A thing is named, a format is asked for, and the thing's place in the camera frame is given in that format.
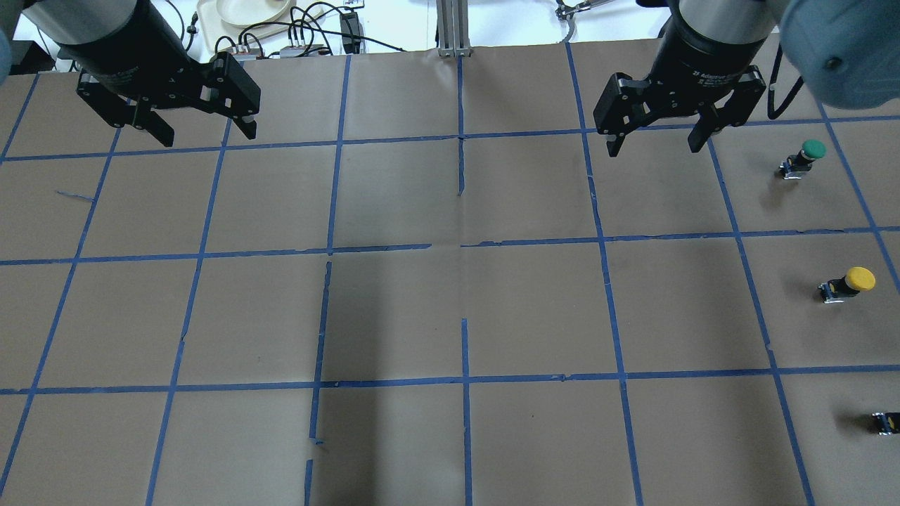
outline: cable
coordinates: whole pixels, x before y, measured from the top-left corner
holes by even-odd
[[[187,38],[187,47],[184,48],[184,52],[191,50],[191,46],[194,45],[194,37],[197,36],[197,21],[200,20],[200,15],[198,13],[193,13],[191,16],[191,24],[187,27],[187,32],[190,34],[190,37]]]
[[[256,41],[256,45],[259,46],[259,57],[264,59],[266,57],[266,52],[263,50],[263,43],[259,41],[259,38],[253,33],[247,32],[244,34],[244,45],[249,46],[249,42],[247,41],[247,37],[253,37],[253,40]]]
[[[322,27],[321,27],[321,25],[319,25],[319,19],[310,15],[309,7],[307,7],[305,10],[301,9],[300,7],[298,7],[296,5],[294,7],[291,7],[291,18],[293,18],[293,10],[294,9],[297,9],[298,11],[300,11],[303,14],[303,17],[300,18],[300,20],[302,23],[306,24],[307,28],[310,29],[310,33],[313,33],[313,31],[312,31],[313,28],[312,28],[312,25],[310,25],[309,23],[306,22],[306,18],[310,18],[313,23],[316,23],[316,28],[318,28],[319,31],[322,32]],[[329,38],[325,37],[325,32],[322,32],[322,39],[325,40],[325,47],[328,48],[328,52],[331,54],[335,54],[334,50],[331,48],[331,43],[329,42]]]
[[[222,41],[228,41],[228,42],[230,42],[232,48],[237,48],[237,46],[238,46],[238,44],[234,41],[234,39],[232,39],[232,38],[229,37],[228,35],[222,35],[221,37],[219,37],[219,39],[216,40],[216,45],[215,45],[215,50],[214,50],[214,52],[216,52],[216,53],[219,52],[219,43],[222,42]]]
[[[244,31],[241,33],[248,32],[248,31],[250,31],[254,28],[260,27],[260,26],[268,26],[268,25],[273,25],[273,24],[281,25],[281,26],[292,26],[291,23],[287,23],[287,22],[283,22],[283,21],[266,21],[266,22],[262,22],[262,23],[251,24],[250,26],[245,28]],[[331,30],[322,30],[321,28],[312,28],[311,26],[307,26],[306,28],[308,30],[314,30],[314,31],[320,32],[320,33],[330,33],[332,35],[340,35],[342,37],[349,37],[351,39],[359,39],[360,41],[370,41],[370,42],[374,42],[375,44],[378,44],[380,46],[384,46],[385,48],[388,48],[388,49],[392,49],[392,50],[399,51],[399,52],[406,52],[406,50],[404,48],[399,48],[397,46],[388,44],[387,42],[381,42],[381,41],[378,41],[371,37],[365,37],[364,35],[354,35],[353,33],[343,33],[343,32],[332,32]]]
[[[778,109],[775,108],[775,83],[779,80],[779,68],[781,67],[782,53],[781,44],[779,44],[778,52],[775,53],[775,63],[772,64],[772,77],[769,79],[769,100],[766,104],[766,113],[770,120],[777,120],[778,117],[787,110],[788,106],[791,105],[791,102],[794,102],[794,98],[797,97],[797,93],[799,93],[800,88],[803,87],[803,76],[800,76],[790,88],[790,91],[787,92],[784,102],[778,106]]]
[[[185,19],[181,15],[181,11],[178,10],[178,7],[175,7],[175,4],[172,3],[172,0],[166,0],[166,3],[172,5],[172,8],[175,9],[175,13],[178,14],[178,21],[181,22],[181,42],[185,41]]]

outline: white plate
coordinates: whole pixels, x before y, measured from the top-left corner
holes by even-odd
[[[272,21],[290,7],[288,0],[216,0],[219,17],[235,26]]]

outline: blue painter's tape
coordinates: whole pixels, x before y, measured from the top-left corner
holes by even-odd
[[[157,489],[157,476],[159,476],[159,463],[163,458],[163,446],[166,444],[166,432],[168,430],[169,417],[172,414],[172,402],[175,400],[176,385],[178,384],[178,371],[181,369],[181,359],[185,353],[185,342],[178,341],[178,351],[175,353],[175,365],[172,367],[172,377],[169,380],[168,394],[166,395],[166,407],[163,409],[163,420],[159,425],[157,436],[157,448],[153,453],[153,466],[150,467],[150,482],[147,487],[147,499],[145,506],[153,504],[153,494]]]
[[[787,428],[787,438],[790,441],[791,449],[794,452],[794,460],[796,462],[797,472],[800,475],[800,483],[803,486],[804,496],[806,497],[806,504],[807,506],[815,506],[813,490],[810,487],[809,478],[806,475],[806,465],[803,462],[803,455],[800,453],[800,445],[797,443],[797,433],[794,430],[794,421],[791,418],[790,409],[788,407],[788,398],[785,396],[784,385],[781,383],[778,361],[775,359],[775,353],[771,349],[769,328],[766,326],[766,320],[762,314],[760,297],[756,291],[756,284],[753,281],[753,273],[750,269],[750,261],[747,259],[747,252],[743,246],[741,229],[738,227],[737,217],[734,214],[731,197],[728,195],[728,188],[725,184],[725,176],[723,176],[722,167],[719,164],[719,157],[716,155],[716,146],[714,145],[712,140],[708,140],[706,142],[706,145],[709,147],[709,156],[713,160],[715,176],[719,181],[719,188],[722,191],[722,198],[724,200],[725,209],[728,211],[728,219],[731,222],[732,230],[734,232],[734,242],[737,244],[738,253],[741,256],[743,272],[745,277],[747,278],[747,287],[750,289],[750,295],[753,300],[753,309],[756,311],[756,319],[760,325],[762,342],[766,348],[766,353],[769,356],[769,368],[772,374],[772,378],[775,380],[775,390],[778,394],[778,403],[781,405],[781,414],[784,417],[785,426]]]
[[[534,246],[542,244],[583,244],[596,243],[596,237],[575,237],[568,239],[513,239],[513,240],[484,240],[478,244],[463,244],[460,248],[495,248],[501,246]]]
[[[469,377],[469,320],[463,318],[463,378]],[[463,384],[463,468],[465,473],[465,505],[472,506],[472,402],[471,386]]]
[[[762,376],[772,374],[771,369],[714,369],[709,371],[650,371],[645,373],[628,373],[628,379],[667,379],[667,378],[722,378],[733,376]]]
[[[813,367],[781,367],[783,375],[833,375],[843,373],[893,373],[900,371],[900,364],[884,364],[871,366],[813,366]]]
[[[49,264],[71,264],[73,258],[33,258],[31,260],[0,260],[0,266],[45,266]]]
[[[537,135],[568,135],[571,133],[581,133],[581,129],[573,128],[567,130],[535,130],[535,131],[495,131],[485,133],[466,133],[466,139],[492,139],[496,137],[533,137]]]
[[[344,150],[344,119],[347,116],[347,89],[350,82],[350,61],[347,55],[344,62],[344,83],[340,94],[340,114],[337,117],[337,143],[335,144],[335,169],[331,178],[331,205],[328,208],[328,254],[331,255],[335,246],[335,218],[338,212],[338,184],[340,183],[340,159]]]
[[[594,186],[594,169],[590,159],[590,147],[588,145],[588,130],[584,121],[584,107],[581,104],[581,90],[578,85],[578,73],[575,70],[575,59],[572,57],[572,46],[565,44],[566,58],[569,60],[572,86],[575,92],[575,103],[578,106],[578,121],[581,126],[581,147],[584,149],[584,164],[588,175],[588,189],[591,200],[591,210],[594,212],[594,224],[597,227],[597,237],[605,237],[603,225],[597,206],[597,189]],[[607,260],[606,242],[598,242],[600,248],[600,267],[603,271],[603,285],[607,296],[607,309],[609,311],[609,324],[612,329],[613,349],[616,352],[616,373],[619,381],[619,392],[622,400],[622,416],[625,423],[625,442],[628,446],[628,460],[631,464],[631,477],[634,485],[634,499],[637,506],[644,506],[644,494],[641,488],[641,474],[637,464],[637,450],[635,449],[635,431],[631,423],[631,404],[628,401],[628,386],[625,369],[625,360],[622,357],[622,343],[619,340],[618,321],[616,318],[616,303],[613,297],[612,282],[609,279],[609,263]]]
[[[312,497],[312,459],[306,461],[306,476],[303,479],[303,506],[310,506]]]
[[[322,365],[325,361],[325,333],[329,323],[329,298],[331,292],[331,262],[325,264],[325,282],[322,284],[322,305],[319,310],[319,341],[316,345],[316,370],[314,373],[316,388],[312,391],[312,407],[310,409],[310,438],[316,438],[319,427],[319,400],[321,396]]]
[[[31,81],[31,86],[28,88],[28,93],[25,95],[25,100],[24,102],[22,102],[22,107],[19,108],[19,113],[15,117],[13,129],[9,131],[9,137],[6,138],[6,143],[3,146],[3,152],[0,152],[0,163],[3,163],[3,160],[7,159],[6,154],[9,153],[9,148],[13,145],[15,133],[19,131],[19,125],[22,124],[22,118],[25,117],[25,110],[28,109],[28,104],[32,101],[34,88],[38,85],[39,77],[41,77],[41,74],[35,74],[34,79]]]
[[[734,237],[731,232],[706,232],[706,233],[690,233],[690,234],[661,234],[661,235],[617,235],[607,236],[603,238],[605,242],[619,242],[632,240],[678,240],[678,239],[716,239],[723,237]]]
[[[894,288],[900,294],[900,276],[897,276],[897,270],[894,266],[894,260],[887,252],[887,245],[885,245],[885,240],[881,237],[881,232],[878,231],[878,226],[875,224],[875,217],[872,215],[872,211],[869,209],[869,205],[866,203],[866,198],[862,194],[860,184],[857,182],[856,177],[853,175],[853,169],[851,168],[850,162],[847,160],[847,156],[844,154],[844,151],[841,148],[841,143],[838,141],[838,136],[836,133],[834,133],[832,119],[828,117],[828,113],[825,111],[825,108],[821,102],[816,101],[816,104],[819,106],[819,113],[822,114],[822,119],[825,120],[825,128],[828,130],[829,137],[832,138],[834,150],[837,151],[838,158],[841,159],[841,164],[844,166],[844,170],[847,172],[847,177],[850,180],[850,185],[853,186],[853,191],[856,193],[856,197],[859,200],[859,206],[862,207],[862,211],[866,214],[866,220],[868,220],[870,231],[875,235],[875,241],[878,243],[878,248],[881,249],[881,256],[884,258],[885,264],[887,264],[887,271],[890,273],[891,279],[894,280]]]
[[[394,142],[429,142],[433,140],[456,139],[455,135],[422,135],[419,137],[389,137],[386,139],[344,139],[344,144],[388,144]]]
[[[91,208],[87,212],[85,226],[81,230],[81,237],[78,240],[78,246],[75,251],[75,256],[72,258],[72,267],[70,267],[68,270],[66,283],[63,285],[62,295],[59,297],[59,304],[57,304],[56,312],[53,314],[53,322],[50,324],[50,330],[47,335],[47,340],[44,342],[44,348],[40,353],[40,360],[38,361],[37,370],[35,371],[34,378],[31,381],[31,388],[29,389],[28,397],[25,399],[25,406],[22,409],[22,416],[19,418],[19,425],[16,427],[15,435],[13,436],[13,443],[10,445],[9,455],[6,458],[3,473],[0,474],[0,496],[3,495],[3,491],[6,488],[6,481],[9,479],[10,470],[13,468],[15,454],[18,450],[19,442],[22,440],[22,433],[25,430],[25,422],[28,420],[28,415],[32,410],[34,396],[37,393],[38,384],[41,381],[41,375],[43,374],[44,367],[47,364],[47,356],[50,353],[50,347],[53,346],[53,339],[56,336],[56,330],[59,326],[59,317],[62,315],[63,307],[66,305],[68,291],[72,286],[72,279],[75,277],[75,270],[78,266],[78,259],[81,257],[81,253],[85,248],[87,232],[91,228],[91,221],[94,219],[94,213],[97,209],[97,200],[100,198],[100,192],[103,190],[104,182],[106,181],[106,175],[109,173],[110,162],[113,160],[113,152],[115,151],[116,143],[119,142],[119,135],[121,133],[122,130],[119,129],[116,130],[115,135],[112,136],[112,145],[110,146],[110,149],[106,154],[106,162],[103,164],[103,171],[100,173],[100,178],[97,181],[97,187],[94,191],[94,200],[91,202]]]
[[[419,244],[391,244],[385,246],[345,246],[342,248],[333,248],[334,253],[367,253],[370,251],[407,251],[411,249],[428,249],[431,248],[429,243]]]

